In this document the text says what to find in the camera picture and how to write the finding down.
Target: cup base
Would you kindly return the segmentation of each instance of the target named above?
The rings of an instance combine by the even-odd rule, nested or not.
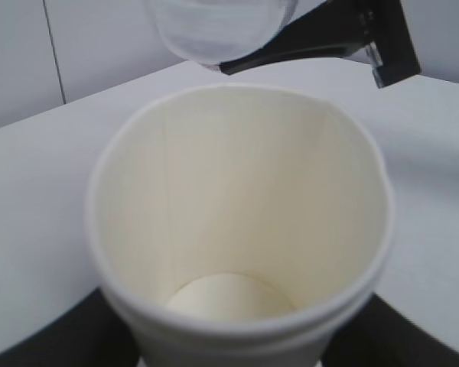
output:
[[[149,365],[146,365],[142,359],[139,360],[139,363],[137,365],[137,367],[150,367]],[[318,362],[318,364],[315,366],[315,367],[323,367],[323,365],[321,364],[321,362]]]
[[[167,308],[197,319],[238,323],[295,311],[291,301],[270,284],[247,275],[221,273],[182,287]]]

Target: black base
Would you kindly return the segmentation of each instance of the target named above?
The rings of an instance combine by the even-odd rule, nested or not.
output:
[[[100,291],[30,339],[0,355],[0,367],[136,367],[128,328]],[[411,324],[381,298],[332,340],[324,367],[459,367],[459,354]]]

